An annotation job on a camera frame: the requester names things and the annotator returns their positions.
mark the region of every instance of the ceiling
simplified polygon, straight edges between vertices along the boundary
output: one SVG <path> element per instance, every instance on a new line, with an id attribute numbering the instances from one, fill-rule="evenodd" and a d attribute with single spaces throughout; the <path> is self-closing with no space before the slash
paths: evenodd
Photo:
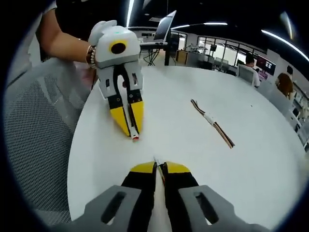
<path id="1" fill-rule="evenodd" d="M 87 40 L 98 21 L 116 19 L 119 25 L 125 26 L 128 4 L 129 0 L 57 0 L 56 14 L 64 32 Z M 226 22 L 228 26 L 202 24 L 178 30 L 229 38 L 264 50 L 269 48 L 278 52 L 309 78 L 308 62 L 303 57 L 261 32 L 261 29 L 265 29 L 289 40 L 288 30 L 280 20 L 280 14 L 286 12 L 295 31 L 295 37 L 290 42 L 309 56 L 308 13 L 302 5 L 299 0 L 290 3 L 281 0 L 135 0 L 130 26 L 156 27 L 158 23 L 149 19 L 164 17 L 173 10 L 177 10 L 173 27 L 209 21 Z"/>

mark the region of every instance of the fluorescent light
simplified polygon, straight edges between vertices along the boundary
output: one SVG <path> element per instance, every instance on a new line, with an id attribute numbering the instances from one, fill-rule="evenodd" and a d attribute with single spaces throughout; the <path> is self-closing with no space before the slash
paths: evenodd
<path id="1" fill-rule="evenodd" d="M 127 10 L 126 27 L 128 27 L 129 24 L 130 24 L 130 18 L 131 18 L 131 13 L 132 13 L 132 9 L 133 9 L 133 4 L 134 4 L 134 0 L 130 0 L 129 8 Z"/>
<path id="2" fill-rule="evenodd" d="M 286 41 L 285 39 L 279 37 L 278 35 L 275 35 L 275 34 L 269 32 L 269 31 L 266 31 L 266 30 L 261 30 L 261 31 L 263 33 L 265 33 L 266 35 L 270 35 L 270 36 L 276 38 L 277 40 L 280 40 L 281 42 L 284 42 L 285 44 L 289 45 L 292 49 L 294 49 L 296 52 L 301 54 L 309 62 L 309 58 L 302 51 L 300 51 L 297 47 L 295 47 L 293 44 L 291 44 L 290 42 Z"/>
<path id="3" fill-rule="evenodd" d="M 182 26 L 177 26 L 177 27 L 171 28 L 171 30 L 174 30 L 174 29 L 177 29 L 177 28 L 186 28 L 186 27 L 189 27 L 189 26 L 190 26 L 189 24 L 182 25 Z"/>
<path id="4" fill-rule="evenodd" d="M 208 22 L 208 23 L 204 23 L 205 25 L 227 25 L 227 23 L 219 23 L 219 22 Z"/>

